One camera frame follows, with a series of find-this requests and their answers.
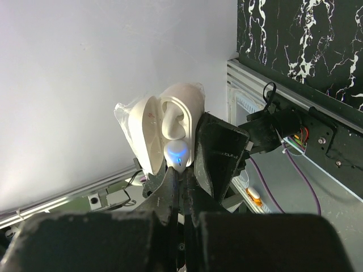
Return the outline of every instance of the orange object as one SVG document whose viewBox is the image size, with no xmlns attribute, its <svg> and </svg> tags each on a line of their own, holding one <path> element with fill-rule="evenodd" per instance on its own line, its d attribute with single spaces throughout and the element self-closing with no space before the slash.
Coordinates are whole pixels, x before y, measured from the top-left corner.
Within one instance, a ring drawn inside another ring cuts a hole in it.
<svg viewBox="0 0 363 272">
<path fill-rule="evenodd" d="M 257 206 L 262 207 L 263 204 L 260 198 L 260 194 L 254 188 L 246 188 L 246 193 L 251 201 L 253 201 Z"/>
</svg>

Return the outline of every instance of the white backdrop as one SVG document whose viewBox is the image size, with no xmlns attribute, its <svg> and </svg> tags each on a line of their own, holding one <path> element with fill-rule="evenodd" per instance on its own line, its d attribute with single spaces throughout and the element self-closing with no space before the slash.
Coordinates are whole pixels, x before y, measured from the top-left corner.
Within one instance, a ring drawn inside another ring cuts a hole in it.
<svg viewBox="0 0 363 272">
<path fill-rule="evenodd" d="M 237 0 L 0 0 L 0 213 L 132 165 L 116 103 L 201 82 L 227 117 Z"/>
</svg>

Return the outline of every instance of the red wire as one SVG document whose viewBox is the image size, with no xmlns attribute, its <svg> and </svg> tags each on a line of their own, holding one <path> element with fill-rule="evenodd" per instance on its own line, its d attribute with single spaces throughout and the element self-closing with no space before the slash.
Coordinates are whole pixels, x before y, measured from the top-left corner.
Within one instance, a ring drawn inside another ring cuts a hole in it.
<svg viewBox="0 0 363 272">
<path fill-rule="evenodd" d="M 305 141 L 304 141 L 304 142 L 306 142 L 307 137 L 309 137 L 309 131 L 308 131 L 308 129 L 307 129 L 306 127 L 304 127 L 304 129 L 305 129 L 305 131 L 306 131 L 306 138 L 305 138 Z"/>
</svg>

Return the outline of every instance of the blue led light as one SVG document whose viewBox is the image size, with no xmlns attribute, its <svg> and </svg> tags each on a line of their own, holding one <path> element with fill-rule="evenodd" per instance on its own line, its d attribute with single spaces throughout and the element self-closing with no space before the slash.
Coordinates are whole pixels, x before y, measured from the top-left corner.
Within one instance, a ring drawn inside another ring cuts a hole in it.
<svg viewBox="0 0 363 272">
<path fill-rule="evenodd" d="M 177 153 L 175 153 L 175 152 L 170 151 L 170 149 L 168 148 L 168 152 L 169 152 L 171 155 L 174 155 L 174 156 L 176 156 L 176 157 L 182 157 L 182 156 L 184 156 L 184 154 L 185 154 L 185 153 L 187 153 L 187 149 L 184 149 L 184 150 L 183 150 L 183 151 L 181 151 L 181 152 L 177 152 Z"/>
</svg>

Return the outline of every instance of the colored wires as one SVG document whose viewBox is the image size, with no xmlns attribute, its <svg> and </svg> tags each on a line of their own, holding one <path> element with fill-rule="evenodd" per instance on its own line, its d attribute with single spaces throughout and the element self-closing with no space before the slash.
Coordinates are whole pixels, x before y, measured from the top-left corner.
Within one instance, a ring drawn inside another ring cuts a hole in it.
<svg viewBox="0 0 363 272">
<path fill-rule="evenodd" d="M 305 153 L 307 146 L 307 139 L 309 138 L 309 131 L 306 127 L 302 126 L 300 128 L 300 135 L 295 134 L 288 137 L 290 143 L 294 145 L 295 148 L 299 149 L 301 153 Z"/>
<path fill-rule="evenodd" d="M 282 146 L 284 148 L 284 150 L 286 150 L 286 144 L 284 142 L 282 142 Z M 303 174 L 303 172 L 300 170 L 300 168 L 296 165 L 295 161 L 293 160 L 293 158 L 291 157 L 290 153 L 286 152 L 286 155 L 288 156 L 288 159 L 289 161 L 291 162 L 291 164 L 293 165 L 293 167 L 295 168 L 295 170 L 298 172 L 298 174 L 301 176 L 301 178 L 303 179 L 303 181 L 306 183 L 306 185 L 309 187 L 310 191 L 311 191 L 311 194 L 313 195 L 314 197 L 314 201 L 315 201 L 315 204 L 316 204 L 316 209 L 318 211 L 318 215 L 321 215 L 322 214 L 322 209 L 320 207 L 320 202 L 319 202 L 319 199 L 318 199 L 318 196 L 316 195 L 315 191 L 314 191 L 314 188 L 311 186 L 310 182 L 308 181 L 308 179 L 306 178 L 306 176 Z M 281 208 L 281 206 L 277 203 L 276 199 L 274 198 L 274 196 L 272 195 L 262 173 L 261 173 L 261 170 L 260 168 L 258 167 L 256 161 L 253 159 L 253 158 L 250 158 L 250 161 L 252 163 L 252 165 L 254 166 L 254 168 L 256 169 L 256 172 L 259 176 L 259 179 L 266 191 L 266 193 L 268 194 L 269 198 L 271 199 L 271 201 L 275 204 L 275 206 L 277 207 L 277 209 L 281 212 L 281 213 L 285 213 L 283 211 L 283 209 Z"/>
<path fill-rule="evenodd" d="M 278 209 L 281 213 L 283 213 L 283 214 L 284 214 L 285 212 L 284 212 L 284 211 L 283 211 L 283 209 L 280 207 L 280 205 L 277 203 L 276 199 L 273 197 L 273 195 L 272 195 L 272 193 L 271 193 L 271 191 L 270 191 L 269 187 L 267 186 L 267 183 L 266 183 L 266 181 L 265 181 L 265 178 L 263 177 L 263 175 L 262 175 L 262 173 L 261 173 L 260 168 L 258 167 L 257 163 L 255 162 L 255 160 L 254 160 L 252 157 L 250 157 L 250 162 L 251 162 L 251 163 L 252 163 L 252 165 L 255 167 L 255 170 L 256 170 L 256 172 L 257 172 L 257 174 L 258 174 L 259 178 L 260 178 L 260 181 L 261 181 L 261 183 L 262 183 L 262 185 L 263 185 L 263 188 L 265 188 L 266 193 L 268 194 L 268 196 L 270 197 L 270 199 L 272 200 L 272 202 L 275 204 L 275 206 L 277 207 L 277 209 Z"/>
<path fill-rule="evenodd" d="M 286 148 L 286 144 L 285 142 L 282 142 L 282 147 L 285 149 Z M 320 207 L 320 202 L 318 199 L 318 196 L 316 195 L 314 188 L 311 186 L 310 182 L 307 180 L 306 176 L 303 174 L 303 172 L 300 170 L 299 166 L 297 166 L 297 164 L 295 163 L 295 161 L 293 160 L 293 158 L 291 157 L 290 153 L 286 152 L 286 155 L 289 159 L 289 161 L 291 162 L 291 164 L 293 165 L 293 167 L 295 168 L 295 170 L 299 173 L 299 175 L 301 176 L 301 178 L 303 179 L 303 181 L 306 183 L 306 185 L 309 187 L 311 193 L 313 194 L 314 197 L 314 201 L 316 204 L 316 208 L 318 210 L 318 215 L 322 214 L 322 208 Z"/>
</svg>

